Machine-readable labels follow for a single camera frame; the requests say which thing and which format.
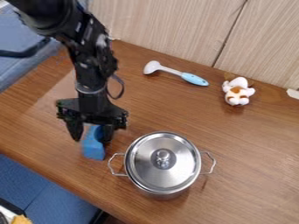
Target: wall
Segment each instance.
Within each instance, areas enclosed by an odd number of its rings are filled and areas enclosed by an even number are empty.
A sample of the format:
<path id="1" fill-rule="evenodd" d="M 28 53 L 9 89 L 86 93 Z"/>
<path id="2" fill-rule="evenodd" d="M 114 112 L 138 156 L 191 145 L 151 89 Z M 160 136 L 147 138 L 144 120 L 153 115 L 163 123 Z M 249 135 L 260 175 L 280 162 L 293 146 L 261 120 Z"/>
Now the wall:
<path id="1" fill-rule="evenodd" d="M 116 39 L 299 88 L 299 1 L 94 0 Z"/>

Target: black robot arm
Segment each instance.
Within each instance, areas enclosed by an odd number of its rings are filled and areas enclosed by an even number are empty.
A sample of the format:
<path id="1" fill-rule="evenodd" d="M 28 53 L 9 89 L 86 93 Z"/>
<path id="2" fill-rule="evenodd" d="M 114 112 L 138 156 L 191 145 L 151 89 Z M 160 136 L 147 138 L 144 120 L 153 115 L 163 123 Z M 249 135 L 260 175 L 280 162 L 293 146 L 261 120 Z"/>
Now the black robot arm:
<path id="1" fill-rule="evenodd" d="M 68 49 L 76 71 L 78 98 L 57 100 L 58 118 L 75 141 L 84 123 L 102 125 L 102 142 L 126 128 L 128 112 L 108 99 L 108 78 L 117 70 L 106 28 L 76 0 L 8 0 L 37 34 L 53 37 Z"/>

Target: wooden tabletop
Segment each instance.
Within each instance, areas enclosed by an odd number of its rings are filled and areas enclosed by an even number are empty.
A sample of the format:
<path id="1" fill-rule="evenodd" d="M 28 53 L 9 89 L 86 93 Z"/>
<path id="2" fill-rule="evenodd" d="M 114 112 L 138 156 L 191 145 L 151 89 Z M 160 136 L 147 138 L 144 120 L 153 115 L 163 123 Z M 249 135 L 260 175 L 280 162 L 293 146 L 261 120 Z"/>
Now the wooden tabletop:
<path id="1" fill-rule="evenodd" d="M 80 143 L 56 118 L 54 102 L 76 95 L 65 51 L 0 95 L 0 152 L 127 223 L 299 223 L 298 100 L 256 81 L 250 104 L 234 108 L 224 102 L 223 71 L 121 41 L 114 49 L 126 82 L 115 103 L 129 111 L 129 124 L 115 133 L 105 161 L 84 158 Z M 150 60 L 198 74 L 211 85 L 193 86 L 167 73 L 142 75 Z M 212 175 L 200 176 L 189 192 L 170 201 L 143 197 L 107 167 L 115 152 L 157 130 L 187 137 L 218 161 Z M 204 157 L 205 169 L 209 163 Z M 122 160 L 114 166 L 120 170 Z"/>

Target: white spoon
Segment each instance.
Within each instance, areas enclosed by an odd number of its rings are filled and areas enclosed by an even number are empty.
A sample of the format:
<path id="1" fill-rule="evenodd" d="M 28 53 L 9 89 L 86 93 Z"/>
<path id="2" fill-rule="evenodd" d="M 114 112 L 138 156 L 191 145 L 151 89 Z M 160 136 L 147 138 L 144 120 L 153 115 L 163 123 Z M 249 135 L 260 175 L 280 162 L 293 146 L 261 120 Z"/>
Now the white spoon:
<path id="1" fill-rule="evenodd" d="M 161 71 L 164 71 L 164 72 L 167 72 L 170 74 L 175 74 L 175 75 L 181 77 L 183 80 L 188 81 L 188 82 L 198 85 L 198 86 L 204 86 L 204 87 L 209 86 L 209 82 L 207 80 L 204 80 L 195 74 L 182 73 L 175 69 L 172 69 L 172 68 L 169 68 L 166 66 L 161 66 L 161 64 L 156 60 L 152 60 L 148 64 L 146 64 L 146 66 L 143 69 L 143 73 L 144 74 L 152 74 L 157 70 L 161 70 Z"/>

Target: pot lid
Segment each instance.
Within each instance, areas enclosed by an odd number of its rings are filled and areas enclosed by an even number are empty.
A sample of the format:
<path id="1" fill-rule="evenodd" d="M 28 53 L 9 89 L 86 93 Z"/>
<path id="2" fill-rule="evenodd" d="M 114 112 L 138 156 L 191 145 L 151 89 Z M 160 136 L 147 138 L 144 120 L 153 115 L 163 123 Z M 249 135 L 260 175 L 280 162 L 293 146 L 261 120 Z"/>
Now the pot lid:
<path id="1" fill-rule="evenodd" d="M 155 132 L 134 141 L 126 155 L 131 179 L 152 193 L 174 193 L 198 177 L 201 158 L 196 146 L 170 132 Z"/>

